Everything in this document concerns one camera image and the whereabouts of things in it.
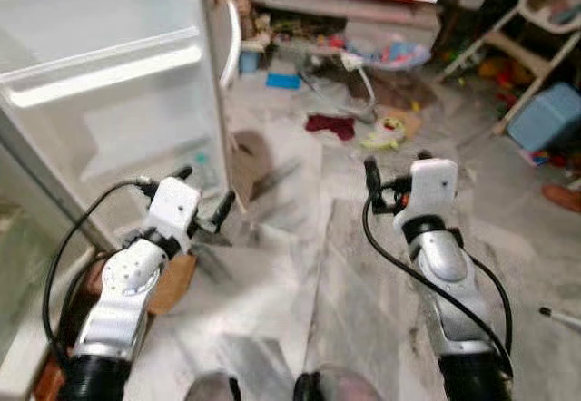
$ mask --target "blue container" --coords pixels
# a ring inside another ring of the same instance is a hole
[[[254,73],[258,70],[261,54],[257,52],[242,52],[240,55],[240,72]]]
[[[581,95],[566,83],[537,94],[508,126],[523,149],[537,152],[581,122]]]
[[[269,73],[266,78],[266,86],[298,90],[300,88],[300,77],[297,74]]]

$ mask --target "open refrigerator door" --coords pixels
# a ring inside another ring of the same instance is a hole
[[[160,179],[186,164],[203,191],[202,214],[213,211],[229,177],[209,1],[0,0],[0,139],[58,210],[42,221],[66,223],[122,179]],[[145,208],[141,194],[122,191],[85,235],[118,247]],[[55,239],[43,240],[47,258]],[[77,262],[65,258],[62,272]],[[43,278],[46,266],[38,268]],[[6,391],[0,378],[0,397],[26,396],[23,384]]]

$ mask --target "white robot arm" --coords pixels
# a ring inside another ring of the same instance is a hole
[[[510,308],[506,292],[494,274],[463,249],[459,230],[446,227],[444,219],[456,197],[458,166],[453,161],[415,161],[410,175],[381,183],[373,158],[365,162],[368,201],[363,228],[369,243],[385,259],[417,280],[432,349],[438,359],[448,399],[509,400],[507,380],[512,377]],[[382,198],[394,192],[395,204]],[[394,258],[373,238],[368,224],[374,214],[392,213],[393,224],[403,233],[415,269]],[[507,314],[506,346],[490,328],[490,317],[476,279],[476,266],[495,282]]]
[[[197,218],[202,193],[183,181],[191,172],[186,168],[179,177],[149,184],[152,203],[138,236],[103,267],[103,291],[76,340],[60,398],[123,398],[143,342],[147,305],[164,268],[188,252],[197,229],[218,231],[234,202],[229,192],[210,219]]]

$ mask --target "marble floor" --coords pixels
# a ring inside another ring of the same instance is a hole
[[[429,73],[420,73],[429,80]],[[225,97],[229,127],[260,136],[273,170],[288,172],[243,214],[225,240],[199,244],[190,289],[158,317],[133,367],[126,399],[183,399],[204,372],[239,378],[245,400],[290,400],[303,370],[332,363],[365,376],[383,399],[444,400],[419,298],[404,274],[365,241],[366,197],[359,140],[305,132],[308,113],[328,113],[306,87],[268,89],[264,73],[242,77]],[[406,172],[422,149],[460,166],[449,219],[467,249],[502,279],[511,298],[516,400],[574,400],[581,393],[581,335],[537,313],[548,306],[581,316],[581,215],[546,201],[540,188],[563,172],[533,169],[516,145],[492,137],[494,104],[478,80],[433,85],[418,135],[377,154],[384,179]],[[406,258],[390,218],[371,221],[382,244]],[[481,280],[504,335],[502,307]]]

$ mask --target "tv stand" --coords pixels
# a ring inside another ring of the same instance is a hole
[[[347,18],[348,30],[364,30],[378,39],[398,34],[431,49],[440,30],[436,5],[397,0],[252,0],[257,6],[310,15]]]

